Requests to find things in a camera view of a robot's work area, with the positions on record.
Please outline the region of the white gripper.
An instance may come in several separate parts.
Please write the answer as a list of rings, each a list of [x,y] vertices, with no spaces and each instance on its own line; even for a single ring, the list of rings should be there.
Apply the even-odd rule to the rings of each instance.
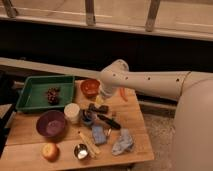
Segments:
[[[116,90],[117,90],[116,86],[101,84],[100,91],[99,91],[100,95],[96,97],[95,104],[97,106],[101,106],[104,103],[104,99],[111,98],[115,94]]]

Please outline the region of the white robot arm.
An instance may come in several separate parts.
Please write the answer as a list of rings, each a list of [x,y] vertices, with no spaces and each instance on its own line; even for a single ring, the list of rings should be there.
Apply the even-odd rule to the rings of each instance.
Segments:
[[[171,171],[213,171],[213,73],[131,72],[119,59],[99,73],[99,80],[104,99],[126,87],[176,101]]]

